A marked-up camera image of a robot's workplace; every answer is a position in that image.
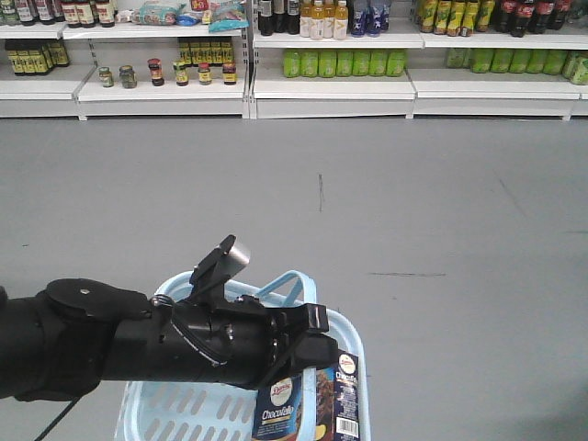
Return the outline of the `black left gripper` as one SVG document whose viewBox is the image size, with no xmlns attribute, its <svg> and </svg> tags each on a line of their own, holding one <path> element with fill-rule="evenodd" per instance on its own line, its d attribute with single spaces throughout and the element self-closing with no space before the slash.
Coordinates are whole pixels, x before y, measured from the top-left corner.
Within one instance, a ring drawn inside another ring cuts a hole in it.
<svg viewBox="0 0 588 441">
<path fill-rule="evenodd" d="M 172 380 L 222 383 L 258 390 L 338 357 L 326 308 L 303 303 L 266 307 L 252 296 L 219 308 L 175 305 Z"/>
</svg>

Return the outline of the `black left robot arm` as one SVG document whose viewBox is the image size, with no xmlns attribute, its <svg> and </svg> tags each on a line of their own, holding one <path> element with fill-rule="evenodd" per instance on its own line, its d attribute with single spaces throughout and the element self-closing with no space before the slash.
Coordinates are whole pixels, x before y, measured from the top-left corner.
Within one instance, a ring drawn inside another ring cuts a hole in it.
<svg viewBox="0 0 588 441">
<path fill-rule="evenodd" d="M 276 308 L 225 285 L 152 298 L 89 279 L 1 299 L 1 394 L 69 401 L 103 380 L 221 383 L 257 390 L 338 356 L 326 309 Z"/>
</svg>

